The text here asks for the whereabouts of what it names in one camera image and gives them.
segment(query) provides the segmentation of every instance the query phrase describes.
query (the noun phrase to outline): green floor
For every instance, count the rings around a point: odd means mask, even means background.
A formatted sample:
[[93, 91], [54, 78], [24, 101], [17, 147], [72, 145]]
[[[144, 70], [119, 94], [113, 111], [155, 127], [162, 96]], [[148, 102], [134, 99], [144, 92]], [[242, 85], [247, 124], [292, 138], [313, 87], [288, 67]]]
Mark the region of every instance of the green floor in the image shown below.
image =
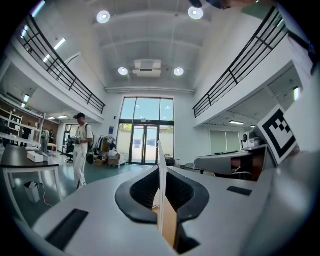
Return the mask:
[[[60, 159], [60, 161], [64, 161], [64, 158], [62, 158], [61, 156], [59, 156], [58, 158]], [[85, 181], [87, 184], [90, 184], [95, 181], [110, 178], [126, 172], [134, 172], [143, 168], [148, 168], [148, 166], [122, 165], [118, 169], [115, 167], [109, 167], [107, 164], [91, 165], [86, 163], [84, 172]], [[27, 182], [38, 183], [38, 173], [29, 172], [13, 174], [13, 179], [15, 183], [15, 188], [13, 189], [14, 197], [25, 220], [31, 227], [41, 215], [43, 215], [46, 211], [48, 211], [51, 208], [50, 206], [44, 203], [44, 197], [46, 203], [49, 205], [54, 206], [59, 202], [54, 172], [50, 170], [43, 171], [41, 173], [41, 177], [43, 185], [45, 186], [46, 193], [44, 196], [44, 187], [42, 185], [39, 185], [40, 201], [37, 203], [33, 203], [29, 200], [26, 194], [24, 184]], [[64, 198], [68, 197], [76, 191], [74, 169], [72, 163], [64, 164], [59, 167], [59, 179], [61, 193]]]

